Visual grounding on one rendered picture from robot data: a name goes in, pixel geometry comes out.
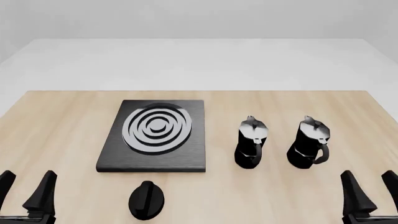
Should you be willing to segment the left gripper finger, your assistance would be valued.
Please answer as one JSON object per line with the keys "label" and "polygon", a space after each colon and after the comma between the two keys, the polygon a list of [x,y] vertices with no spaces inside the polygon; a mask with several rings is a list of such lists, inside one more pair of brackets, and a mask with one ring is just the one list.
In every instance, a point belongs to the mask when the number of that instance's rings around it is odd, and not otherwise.
{"label": "left gripper finger", "polygon": [[0,175],[0,205],[4,203],[6,195],[15,181],[16,175],[9,170]]}
{"label": "left gripper finger", "polygon": [[34,193],[22,205],[28,216],[55,216],[54,195],[57,174],[48,170]]}

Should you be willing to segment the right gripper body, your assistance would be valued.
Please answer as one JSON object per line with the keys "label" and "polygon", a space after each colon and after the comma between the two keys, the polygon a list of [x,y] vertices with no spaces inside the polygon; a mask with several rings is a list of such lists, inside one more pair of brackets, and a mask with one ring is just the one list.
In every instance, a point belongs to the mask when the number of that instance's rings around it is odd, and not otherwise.
{"label": "right gripper body", "polygon": [[371,216],[376,208],[345,207],[344,224],[398,224],[398,216]]}

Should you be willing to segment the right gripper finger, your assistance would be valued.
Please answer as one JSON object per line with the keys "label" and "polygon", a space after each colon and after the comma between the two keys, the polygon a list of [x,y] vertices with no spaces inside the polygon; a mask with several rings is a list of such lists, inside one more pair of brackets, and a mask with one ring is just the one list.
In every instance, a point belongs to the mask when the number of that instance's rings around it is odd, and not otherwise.
{"label": "right gripper finger", "polygon": [[398,175],[394,171],[389,170],[383,173],[382,180],[388,189],[394,204],[398,207]]}
{"label": "right gripper finger", "polygon": [[377,209],[351,171],[344,171],[340,178],[343,187],[343,215],[369,215]]}

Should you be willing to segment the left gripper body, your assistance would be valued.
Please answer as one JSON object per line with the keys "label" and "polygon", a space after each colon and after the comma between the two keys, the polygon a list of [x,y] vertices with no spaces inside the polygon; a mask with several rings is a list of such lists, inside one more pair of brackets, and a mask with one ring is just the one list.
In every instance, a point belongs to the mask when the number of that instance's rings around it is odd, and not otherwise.
{"label": "left gripper body", "polygon": [[55,207],[27,207],[27,216],[0,216],[0,224],[55,224]]}

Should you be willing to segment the black moka pot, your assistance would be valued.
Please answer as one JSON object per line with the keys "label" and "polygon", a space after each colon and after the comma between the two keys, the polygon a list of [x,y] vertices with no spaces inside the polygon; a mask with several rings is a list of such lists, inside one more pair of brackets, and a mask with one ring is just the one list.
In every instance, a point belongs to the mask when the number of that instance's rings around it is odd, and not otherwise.
{"label": "black moka pot", "polygon": [[269,129],[253,116],[242,121],[238,132],[238,144],[234,160],[244,169],[254,169],[262,159],[262,147],[268,137]]}
{"label": "black moka pot", "polygon": [[309,169],[329,159],[330,129],[321,121],[305,116],[300,122],[295,141],[287,151],[288,161],[299,169]]}

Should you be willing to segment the flat black stove plate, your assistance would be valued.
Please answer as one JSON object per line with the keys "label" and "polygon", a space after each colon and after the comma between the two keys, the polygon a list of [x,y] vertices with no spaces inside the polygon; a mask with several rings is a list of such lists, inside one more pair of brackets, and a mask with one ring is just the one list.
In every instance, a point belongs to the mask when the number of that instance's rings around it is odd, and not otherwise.
{"label": "flat black stove plate", "polygon": [[203,100],[123,100],[98,172],[205,172]]}

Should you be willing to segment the round black stove knob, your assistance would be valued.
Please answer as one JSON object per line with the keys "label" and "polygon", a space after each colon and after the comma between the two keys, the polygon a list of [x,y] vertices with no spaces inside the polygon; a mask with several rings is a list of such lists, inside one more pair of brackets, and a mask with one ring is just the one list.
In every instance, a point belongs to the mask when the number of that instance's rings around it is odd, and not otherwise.
{"label": "round black stove knob", "polygon": [[149,180],[136,188],[128,201],[130,213],[138,220],[151,220],[163,209],[165,197],[162,189]]}

